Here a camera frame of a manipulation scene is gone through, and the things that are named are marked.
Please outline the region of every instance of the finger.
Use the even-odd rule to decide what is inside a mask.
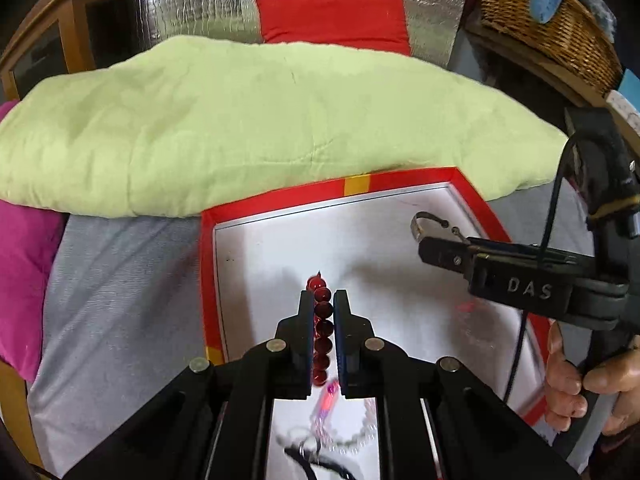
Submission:
[[[546,361],[546,382],[552,388],[570,395],[579,394],[582,385],[578,370],[565,360],[562,352],[549,355]]]
[[[571,426],[571,419],[568,416],[561,416],[551,410],[546,410],[545,420],[556,431],[567,431]]]
[[[587,399],[581,395],[569,395],[545,383],[546,405],[556,415],[580,418],[587,413]]]
[[[618,396],[611,416],[605,423],[602,433],[617,434],[640,421],[640,387]]]
[[[546,343],[550,354],[562,351],[562,334],[557,321],[554,321],[551,325]]]
[[[584,377],[584,387],[596,394],[628,392],[640,386],[640,350],[613,357]]]
[[[628,416],[613,416],[611,415],[607,421],[604,423],[604,427],[602,428],[602,434],[603,435],[615,435],[620,433],[620,431],[623,431],[625,428],[627,428],[628,426],[630,426],[630,424],[627,423],[628,421]]]

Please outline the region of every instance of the bolt head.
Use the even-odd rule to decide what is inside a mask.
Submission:
[[[364,342],[364,346],[373,352],[377,352],[385,347],[385,342],[379,337],[370,337]]]
[[[269,352],[282,352],[287,347],[287,343],[282,339],[271,339],[267,341],[267,350]]]
[[[189,368],[195,374],[201,374],[204,370],[209,368],[211,363],[205,357],[194,357],[191,361],[189,361]]]
[[[455,357],[443,357],[440,359],[440,368],[446,372],[457,372],[460,370],[460,361]]]

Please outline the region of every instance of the magenta cloth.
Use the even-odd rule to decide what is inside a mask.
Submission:
[[[16,102],[0,105],[0,121]],[[30,382],[42,353],[42,308],[62,238],[61,213],[0,200],[0,357]]]

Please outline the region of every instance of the light green quilt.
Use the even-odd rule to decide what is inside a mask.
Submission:
[[[417,59],[179,36],[37,85],[0,123],[0,198],[178,217],[328,178],[458,166],[493,199],[551,180],[563,143],[511,98]]]

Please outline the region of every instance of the red pillow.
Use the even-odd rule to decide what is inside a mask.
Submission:
[[[255,0],[267,43],[330,43],[411,55],[402,0]]]

